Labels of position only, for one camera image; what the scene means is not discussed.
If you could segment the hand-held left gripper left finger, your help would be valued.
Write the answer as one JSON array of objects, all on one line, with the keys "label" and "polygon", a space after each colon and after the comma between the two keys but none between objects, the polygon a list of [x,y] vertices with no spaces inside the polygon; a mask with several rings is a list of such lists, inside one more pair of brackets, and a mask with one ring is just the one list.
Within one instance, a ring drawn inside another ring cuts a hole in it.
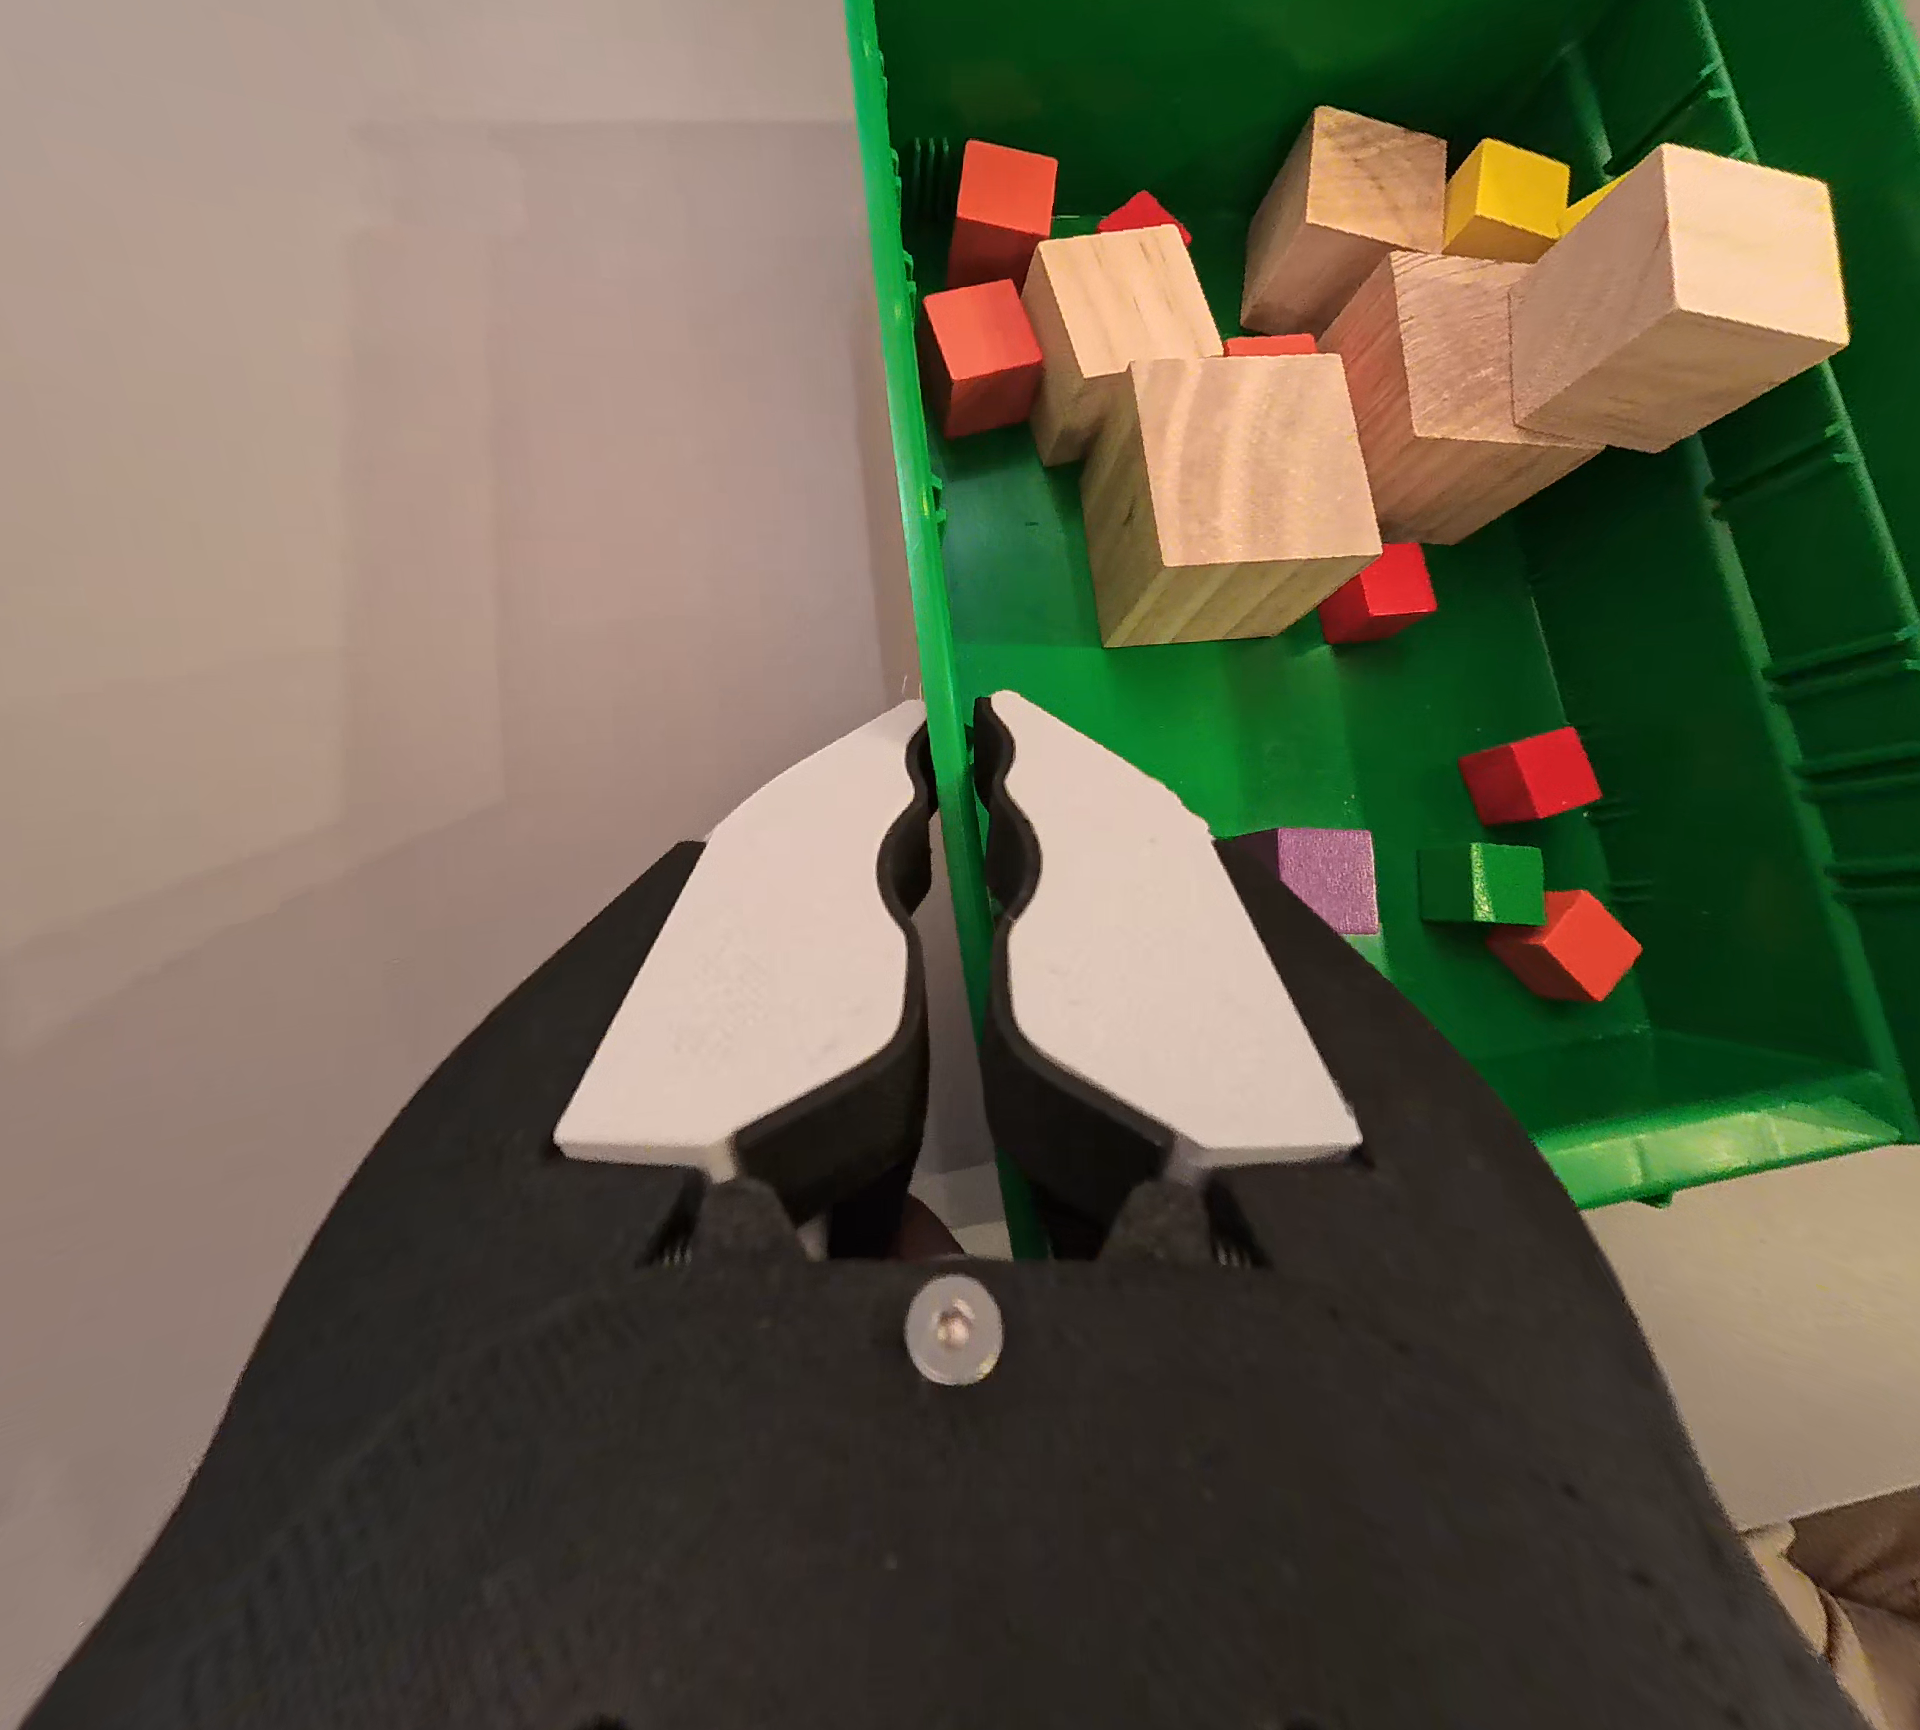
[{"label": "hand-held left gripper left finger", "polygon": [[753,1178],[796,1225],[911,1169],[927,1107],[918,909],[932,812],[926,706],[900,698],[722,818],[555,1144],[576,1163]]}]

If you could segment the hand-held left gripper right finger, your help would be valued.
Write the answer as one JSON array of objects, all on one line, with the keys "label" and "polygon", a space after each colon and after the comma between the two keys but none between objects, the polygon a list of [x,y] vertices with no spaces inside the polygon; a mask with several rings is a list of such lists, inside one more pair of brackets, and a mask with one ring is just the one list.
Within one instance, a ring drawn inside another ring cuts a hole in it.
[{"label": "hand-held left gripper right finger", "polygon": [[996,1144],[1112,1231],[1152,1178],[1339,1163],[1361,1124],[1206,821],[1000,688],[973,698],[996,902],[981,1094]]}]

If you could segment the small purple cube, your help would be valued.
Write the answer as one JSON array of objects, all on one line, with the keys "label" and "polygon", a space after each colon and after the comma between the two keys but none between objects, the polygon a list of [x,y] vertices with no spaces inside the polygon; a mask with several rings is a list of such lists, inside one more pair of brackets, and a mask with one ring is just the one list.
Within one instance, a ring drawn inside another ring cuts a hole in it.
[{"label": "small purple cube", "polygon": [[1276,831],[1279,881],[1338,933],[1377,933],[1377,860],[1369,831]]}]

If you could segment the small green cube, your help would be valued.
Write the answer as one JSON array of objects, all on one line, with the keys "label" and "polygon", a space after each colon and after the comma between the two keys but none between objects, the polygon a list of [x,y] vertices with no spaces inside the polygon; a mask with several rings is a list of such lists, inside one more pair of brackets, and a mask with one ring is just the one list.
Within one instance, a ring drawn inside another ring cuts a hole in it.
[{"label": "small green cube", "polygon": [[1429,925],[1521,925],[1551,922],[1546,854],[1524,843],[1449,836],[1417,854],[1420,922]]}]

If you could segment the large natural wooden cube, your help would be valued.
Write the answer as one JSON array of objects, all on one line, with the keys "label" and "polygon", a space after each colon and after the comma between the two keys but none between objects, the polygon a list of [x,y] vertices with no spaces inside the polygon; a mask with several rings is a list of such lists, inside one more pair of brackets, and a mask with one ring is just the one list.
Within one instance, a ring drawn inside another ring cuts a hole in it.
[{"label": "large natural wooden cube", "polygon": [[1133,364],[1224,352],[1174,223],[1038,242],[1019,304],[1041,347],[1028,431],[1045,468],[1090,449]]},{"label": "large natural wooden cube", "polygon": [[1276,637],[1384,554],[1338,352],[1136,358],[1079,497],[1109,650]]},{"label": "large natural wooden cube", "polygon": [[1389,249],[1442,249],[1449,141],[1349,110],[1308,113],[1255,210],[1251,334],[1318,334]]},{"label": "large natural wooden cube", "polygon": [[1384,541],[1452,544],[1601,452],[1512,408],[1527,263],[1389,249],[1317,336],[1339,358]]},{"label": "large natural wooden cube", "polygon": [[1833,193],[1665,141],[1506,311],[1521,431],[1659,452],[1851,347]]}]

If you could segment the small red cubes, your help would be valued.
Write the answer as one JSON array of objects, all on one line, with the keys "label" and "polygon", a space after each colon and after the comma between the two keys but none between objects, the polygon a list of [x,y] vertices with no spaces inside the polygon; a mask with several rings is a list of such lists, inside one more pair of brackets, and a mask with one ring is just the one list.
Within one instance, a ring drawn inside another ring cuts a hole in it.
[{"label": "small red cubes", "polygon": [[1279,869],[1276,831],[1369,831],[1377,933],[1361,953],[1444,1020],[1487,925],[1420,922],[1417,854],[1449,836],[1493,843],[1457,757],[1506,747],[1512,711],[1546,726],[1546,650],[1514,610],[1468,650],[1468,604],[1401,610],[1429,572],[1424,541],[1384,554],[1276,637],[1101,641],[1081,463],[1032,445],[1041,347],[1019,304],[1038,242],[1056,239],[1056,160],[967,141],[937,285],[911,277],[926,513],[937,635],[920,641],[932,773],[953,904],[973,977],[987,971],[987,812],[973,794],[973,698],[1010,688],[1174,788],[1217,836]]}]

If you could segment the green plastic box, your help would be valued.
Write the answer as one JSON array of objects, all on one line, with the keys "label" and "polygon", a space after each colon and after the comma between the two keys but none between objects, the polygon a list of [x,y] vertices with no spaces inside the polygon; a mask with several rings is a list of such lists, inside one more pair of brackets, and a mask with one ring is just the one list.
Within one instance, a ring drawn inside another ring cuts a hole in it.
[{"label": "green plastic box", "polygon": [[967,141],[1056,160],[1061,234],[1152,193],[1217,321],[1238,321],[1247,227],[1317,104],[1457,152],[1506,139],[1568,164],[1578,194],[1665,141],[1833,186],[1837,358],[1662,452],[1604,449],[1429,554],[1468,604],[1468,650],[1505,610],[1534,620],[1551,694],[1539,728],[1521,710],[1506,747],[1452,763],[1493,843],[1546,854],[1551,922],[1487,925],[1438,1024],[1582,1210],[1913,1144],[1905,5],[847,0],[847,19],[918,641],[943,576],[911,277],[937,285]]}]

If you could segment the person's beige trousers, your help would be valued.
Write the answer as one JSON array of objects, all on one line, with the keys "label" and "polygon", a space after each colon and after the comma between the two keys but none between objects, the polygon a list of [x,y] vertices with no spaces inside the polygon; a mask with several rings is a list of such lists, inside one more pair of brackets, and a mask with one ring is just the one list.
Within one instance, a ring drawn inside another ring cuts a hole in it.
[{"label": "person's beige trousers", "polygon": [[1920,1487],[1741,1528],[1760,1579],[1877,1730],[1920,1727]]}]

